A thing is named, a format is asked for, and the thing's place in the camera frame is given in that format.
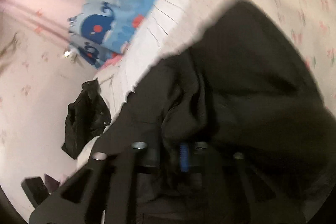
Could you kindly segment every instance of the black jacket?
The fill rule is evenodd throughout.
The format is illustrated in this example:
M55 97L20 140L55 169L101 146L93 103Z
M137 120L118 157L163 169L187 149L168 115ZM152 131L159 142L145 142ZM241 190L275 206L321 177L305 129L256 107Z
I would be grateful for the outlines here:
M111 123L110 111L98 93L98 80L82 84L76 101L68 105L65 120L65 141L62 150L74 160L95 136L103 134Z
M150 70L92 153L117 154L144 136L159 136L167 155L161 180L142 180L137 221L204 223L202 193L182 193L176 182L181 142L209 142L228 159L243 152L300 210L333 187L335 132L335 119L291 43L240 1L199 42ZM328 179L320 182L321 174ZM221 209L208 223L246 223L249 210L237 180L220 186ZM265 185L256 185L261 200L272 199ZM276 215L267 216L254 223L278 223ZM301 212L291 219L305 223Z

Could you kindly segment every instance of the blanket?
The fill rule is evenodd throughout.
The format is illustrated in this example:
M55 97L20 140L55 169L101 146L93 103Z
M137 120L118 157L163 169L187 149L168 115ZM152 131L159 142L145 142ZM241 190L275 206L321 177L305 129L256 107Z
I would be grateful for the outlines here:
M131 36L154 0L87 0L82 12L69 18L71 42L81 56L99 68L115 53L124 53Z

